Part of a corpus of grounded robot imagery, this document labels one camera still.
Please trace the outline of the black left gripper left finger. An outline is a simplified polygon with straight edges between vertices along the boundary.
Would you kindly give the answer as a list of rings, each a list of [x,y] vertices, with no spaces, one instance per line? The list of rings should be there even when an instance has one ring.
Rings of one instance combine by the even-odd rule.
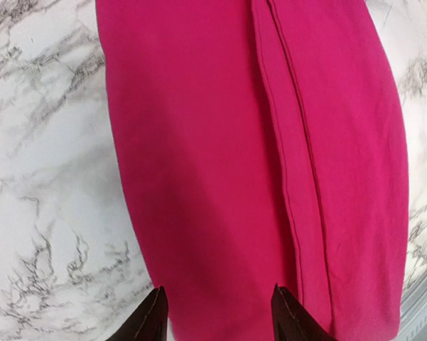
[[[108,341],[166,341],[168,299],[164,287],[154,288]]]

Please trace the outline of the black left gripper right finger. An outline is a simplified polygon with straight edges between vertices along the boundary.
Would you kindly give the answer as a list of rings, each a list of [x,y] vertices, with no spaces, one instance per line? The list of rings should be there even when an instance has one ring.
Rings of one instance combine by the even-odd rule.
[[[283,286],[274,287],[271,313],[275,341],[335,341]]]

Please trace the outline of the pink garment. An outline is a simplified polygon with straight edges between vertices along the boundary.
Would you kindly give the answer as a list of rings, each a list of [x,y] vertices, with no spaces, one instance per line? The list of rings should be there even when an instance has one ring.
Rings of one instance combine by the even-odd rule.
[[[121,184],[177,340],[272,340],[287,287],[391,340],[409,225],[399,95],[364,1],[98,1]]]

